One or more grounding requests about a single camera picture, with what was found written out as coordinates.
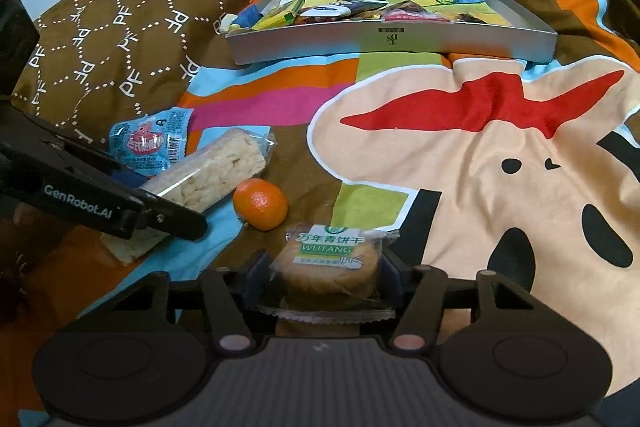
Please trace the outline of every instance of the pink stripe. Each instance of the pink stripe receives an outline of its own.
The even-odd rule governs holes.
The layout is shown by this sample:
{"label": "pink stripe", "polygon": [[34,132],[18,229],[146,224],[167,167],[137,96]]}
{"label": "pink stripe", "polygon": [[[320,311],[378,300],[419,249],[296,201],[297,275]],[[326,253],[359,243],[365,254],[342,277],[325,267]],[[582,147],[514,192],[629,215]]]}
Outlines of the pink stripe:
{"label": "pink stripe", "polygon": [[267,91],[242,100],[212,102],[197,107],[190,130],[235,125],[300,125],[309,123],[318,108],[351,84],[293,87]]}

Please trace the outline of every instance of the colorful blanket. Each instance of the colorful blanket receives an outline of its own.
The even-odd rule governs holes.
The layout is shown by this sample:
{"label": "colorful blanket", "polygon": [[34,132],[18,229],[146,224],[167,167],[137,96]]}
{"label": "colorful blanket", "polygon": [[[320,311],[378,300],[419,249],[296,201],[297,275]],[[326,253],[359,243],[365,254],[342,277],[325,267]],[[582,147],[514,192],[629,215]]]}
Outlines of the colorful blanket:
{"label": "colorful blanket", "polygon": [[126,269],[74,230],[28,276],[29,312],[2,331],[3,424],[22,409],[34,425],[28,367],[57,327],[150,271],[189,279],[212,261],[277,253],[286,227],[305,222],[399,229],[393,248],[408,263],[510,277],[602,343],[614,364],[603,410],[619,413],[607,420],[635,425],[638,411],[616,400],[640,377],[640,58],[616,30],[638,12],[627,0],[517,1],[558,31],[551,63],[379,53],[200,68],[180,100],[194,108],[188,152],[233,126],[272,132],[264,177],[289,198],[286,223],[242,228],[223,201],[204,240],[168,242]]}

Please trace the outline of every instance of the finger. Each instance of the finger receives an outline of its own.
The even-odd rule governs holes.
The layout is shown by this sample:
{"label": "finger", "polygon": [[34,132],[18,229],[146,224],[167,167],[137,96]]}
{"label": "finger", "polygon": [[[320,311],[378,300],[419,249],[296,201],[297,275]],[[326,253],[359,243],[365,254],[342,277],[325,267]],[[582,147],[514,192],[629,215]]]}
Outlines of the finger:
{"label": "finger", "polygon": [[14,210],[14,225],[16,227],[32,227],[37,219],[43,214],[34,206],[26,203],[18,203]]}

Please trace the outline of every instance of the red cartoon ear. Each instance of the red cartoon ear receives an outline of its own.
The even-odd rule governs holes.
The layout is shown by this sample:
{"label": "red cartoon ear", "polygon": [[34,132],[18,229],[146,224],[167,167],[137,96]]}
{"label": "red cartoon ear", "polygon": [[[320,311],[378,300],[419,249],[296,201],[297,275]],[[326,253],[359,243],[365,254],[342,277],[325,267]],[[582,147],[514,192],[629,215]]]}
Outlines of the red cartoon ear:
{"label": "red cartoon ear", "polygon": [[462,84],[455,92],[427,89],[414,92],[363,114],[346,116],[340,123],[362,130],[406,129],[479,132],[494,120],[520,129],[536,128],[553,138],[565,122],[584,115],[620,81],[624,71],[613,71],[574,87],[551,100],[524,98],[517,74],[497,71]]}

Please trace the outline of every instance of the box of snacks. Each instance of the box of snacks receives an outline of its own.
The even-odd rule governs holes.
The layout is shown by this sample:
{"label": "box of snacks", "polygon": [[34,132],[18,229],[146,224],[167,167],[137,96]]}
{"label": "box of snacks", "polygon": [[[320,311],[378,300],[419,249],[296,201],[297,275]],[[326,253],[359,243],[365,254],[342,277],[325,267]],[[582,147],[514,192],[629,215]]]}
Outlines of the box of snacks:
{"label": "box of snacks", "polygon": [[514,0],[260,0],[225,20],[238,65],[388,51],[546,63],[558,36]]}

